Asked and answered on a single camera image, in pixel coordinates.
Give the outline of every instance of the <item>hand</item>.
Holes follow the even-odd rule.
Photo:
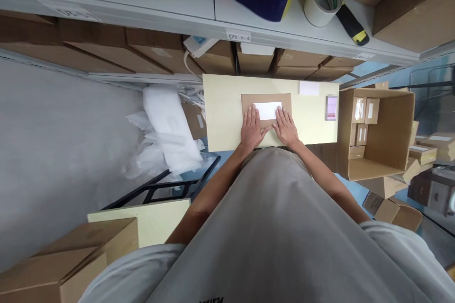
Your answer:
[[[267,127],[261,131],[259,122],[259,110],[253,104],[248,108],[248,111],[243,115],[242,129],[240,130],[240,144],[239,148],[248,155],[256,148],[264,139],[265,134],[272,127]]]
[[[283,144],[292,148],[293,145],[300,142],[294,120],[290,113],[286,109],[281,110],[281,107],[278,107],[275,113],[277,124],[274,123],[272,126],[276,135]]]

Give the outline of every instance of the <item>person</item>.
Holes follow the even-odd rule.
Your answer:
[[[273,129],[294,152],[253,152],[259,112],[164,245],[108,266],[80,302],[455,302],[455,284],[414,232],[371,221],[299,140],[278,108]]]

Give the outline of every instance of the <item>brown envelope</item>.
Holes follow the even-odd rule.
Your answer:
[[[282,109],[286,109],[292,115],[291,94],[242,94],[242,116],[248,110],[249,106],[254,103],[281,102]],[[273,123],[274,120],[261,120],[261,129],[264,129]]]

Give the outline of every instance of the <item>packing tape roll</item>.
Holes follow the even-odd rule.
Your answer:
[[[305,0],[303,12],[314,26],[327,25],[341,8],[343,0]]]

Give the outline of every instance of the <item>gray t-shirt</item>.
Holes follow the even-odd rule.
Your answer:
[[[398,226],[356,224],[296,155],[244,165],[188,246],[139,249],[105,269],[81,302],[455,302],[426,243]]]

